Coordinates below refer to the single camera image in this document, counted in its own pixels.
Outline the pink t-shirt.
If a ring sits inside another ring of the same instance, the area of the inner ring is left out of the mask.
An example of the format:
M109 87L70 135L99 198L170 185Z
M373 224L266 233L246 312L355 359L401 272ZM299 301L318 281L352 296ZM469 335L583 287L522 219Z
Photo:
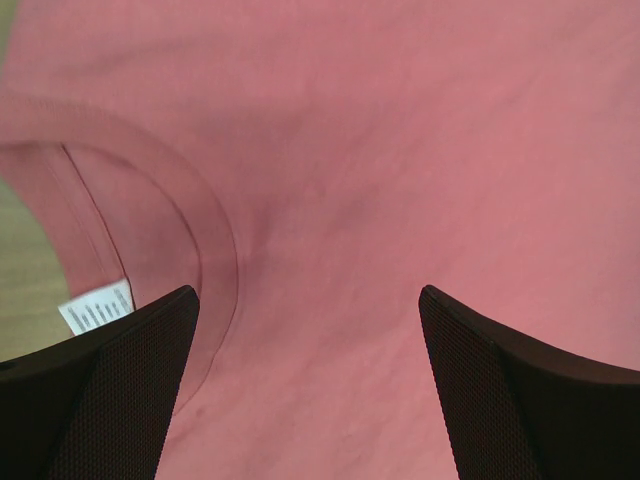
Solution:
M153 479L461 479L426 286L639 374L635 1L21 1L1 176L61 342L195 290Z

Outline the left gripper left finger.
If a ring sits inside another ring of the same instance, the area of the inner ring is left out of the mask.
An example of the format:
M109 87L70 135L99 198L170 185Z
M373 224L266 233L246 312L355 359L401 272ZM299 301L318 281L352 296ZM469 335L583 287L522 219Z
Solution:
M2 362L2 478L154 478L198 314L195 290L182 286Z

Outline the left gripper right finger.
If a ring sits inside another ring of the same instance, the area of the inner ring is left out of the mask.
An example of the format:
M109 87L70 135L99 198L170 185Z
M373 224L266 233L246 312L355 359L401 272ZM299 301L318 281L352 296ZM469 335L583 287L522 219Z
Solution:
M459 478L638 478L637 371L541 342L433 286L419 311Z

